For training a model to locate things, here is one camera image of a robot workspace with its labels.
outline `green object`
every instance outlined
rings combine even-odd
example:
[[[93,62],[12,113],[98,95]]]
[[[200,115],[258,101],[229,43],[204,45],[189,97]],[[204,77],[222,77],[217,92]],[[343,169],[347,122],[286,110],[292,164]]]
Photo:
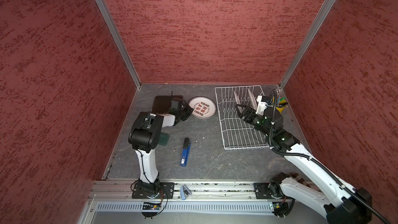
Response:
[[[167,133],[161,132],[158,144],[161,146],[166,146],[167,141],[169,140],[169,137],[170,137],[170,135],[168,135]]]

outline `red textured wall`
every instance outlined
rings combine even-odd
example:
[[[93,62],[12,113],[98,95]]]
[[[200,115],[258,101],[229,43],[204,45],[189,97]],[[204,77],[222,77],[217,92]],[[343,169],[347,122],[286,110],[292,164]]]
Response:
[[[135,86],[94,0],[0,12],[0,222],[75,224]]]
[[[392,223],[398,223],[397,2],[337,0],[285,88],[314,155],[370,191]]]
[[[279,83],[324,0],[105,0],[142,82]]]

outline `gray floor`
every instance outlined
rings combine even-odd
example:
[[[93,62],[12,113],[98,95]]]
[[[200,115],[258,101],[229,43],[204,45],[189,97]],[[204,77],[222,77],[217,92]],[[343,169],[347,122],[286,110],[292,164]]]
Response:
[[[217,85],[194,84],[144,84],[129,118],[128,127],[141,111],[151,111],[157,95],[182,95],[189,102],[203,96],[216,102],[214,88]],[[262,86],[269,94],[274,86]],[[306,147],[302,132],[297,128],[296,119],[290,109],[284,110],[284,128],[295,135]],[[156,164],[160,179],[210,179],[210,180],[269,180],[279,172],[298,172],[286,159],[269,149],[225,150],[222,144],[220,123],[216,113],[210,119],[191,116],[175,127],[164,127],[162,132],[170,135],[166,146],[156,147]],[[109,171],[109,179],[136,179],[140,169],[137,155],[127,142],[128,132],[122,136]],[[180,166],[184,138],[190,138],[192,145],[186,167]]]
[[[198,213],[161,213],[153,219],[145,219],[141,213],[126,212],[97,212],[93,224],[326,224],[327,221],[320,214],[300,202],[295,203],[286,220],[275,216],[258,216],[248,214],[198,214]]]

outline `dish rack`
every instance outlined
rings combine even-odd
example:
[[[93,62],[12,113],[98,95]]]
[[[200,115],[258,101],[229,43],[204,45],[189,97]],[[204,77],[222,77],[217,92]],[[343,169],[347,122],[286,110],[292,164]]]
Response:
[[[249,89],[254,97],[264,95],[261,86],[242,86],[242,87],[216,87],[218,117],[220,120],[222,143],[224,149],[254,149],[269,147],[266,137],[253,128],[252,125],[239,118],[236,112],[235,94],[237,93],[242,105],[251,106],[250,97],[247,92]]]

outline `metal corner post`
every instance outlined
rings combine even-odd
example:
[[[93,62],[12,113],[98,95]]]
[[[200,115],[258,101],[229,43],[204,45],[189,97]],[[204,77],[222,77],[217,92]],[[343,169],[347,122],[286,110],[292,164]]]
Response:
[[[305,51],[307,50],[308,46],[310,45],[312,39],[315,37],[315,34],[321,27],[323,21],[325,20],[327,14],[329,13],[331,7],[333,6],[336,0],[325,0],[318,11],[314,21],[310,29],[308,30],[306,36],[304,37],[303,42],[301,43],[300,47],[298,48],[290,66],[286,70],[284,76],[282,77],[281,82],[279,83],[281,88],[286,86],[287,81],[289,80],[290,76],[293,74],[295,68],[297,67],[298,63],[300,62],[302,56],[304,55]]]
[[[123,43],[122,38],[120,37],[120,34],[117,30],[117,27],[115,25],[115,22],[113,21],[113,18],[111,16],[111,13],[109,12],[108,7],[106,6],[105,0],[95,0],[99,10],[102,13],[102,17],[104,18],[106,25],[109,28],[109,31],[112,34],[113,39],[115,40],[116,46],[119,49],[120,54],[123,57],[123,60],[126,63],[126,66],[130,72],[130,75],[132,79],[134,80],[134,83],[137,88],[141,88],[141,81],[138,77],[137,71],[134,68],[134,65],[130,59],[129,53],[127,52],[126,46]]]

